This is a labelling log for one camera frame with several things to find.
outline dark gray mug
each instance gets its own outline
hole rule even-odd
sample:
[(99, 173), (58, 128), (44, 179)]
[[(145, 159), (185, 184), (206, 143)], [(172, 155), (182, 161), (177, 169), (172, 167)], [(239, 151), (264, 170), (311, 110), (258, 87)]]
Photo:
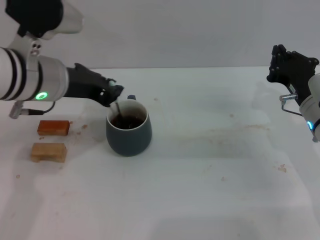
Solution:
[(147, 109), (136, 100), (134, 95), (118, 103), (120, 112), (126, 116), (135, 116), (144, 122), (133, 129), (120, 129), (112, 125), (112, 120), (119, 114), (115, 103), (112, 103), (106, 118), (106, 139), (110, 147), (118, 154), (131, 157), (142, 153), (150, 144), (152, 128)]

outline table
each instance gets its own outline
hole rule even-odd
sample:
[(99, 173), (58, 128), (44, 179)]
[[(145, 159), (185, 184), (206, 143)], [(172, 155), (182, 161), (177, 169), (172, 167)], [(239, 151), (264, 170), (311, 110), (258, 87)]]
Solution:
[[(13, 102), (0, 102), (1, 240), (319, 238), (320, 145), (281, 111), (288, 91), (267, 82), (267, 67), (96, 71), (146, 106), (151, 145), (115, 154), (107, 109), (92, 100), (63, 98), (17, 120)], [(67, 137), (39, 139), (40, 120), (73, 124)], [(66, 162), (31, 162), (34, 142), (65, 143)]]

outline wooden block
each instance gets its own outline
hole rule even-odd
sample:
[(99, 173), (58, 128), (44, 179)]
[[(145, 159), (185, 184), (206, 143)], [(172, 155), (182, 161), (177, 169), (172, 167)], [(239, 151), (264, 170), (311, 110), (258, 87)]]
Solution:
[(67, 156), (67, 148), (64, 143), (40, 143), (33, 144), (31, 160), (35, 163), (39, 161), (54, 161), (64, 163)]
[(40, 136), (67, 136), (69, 127), (69, 121), (41, 120), (37, 132)]

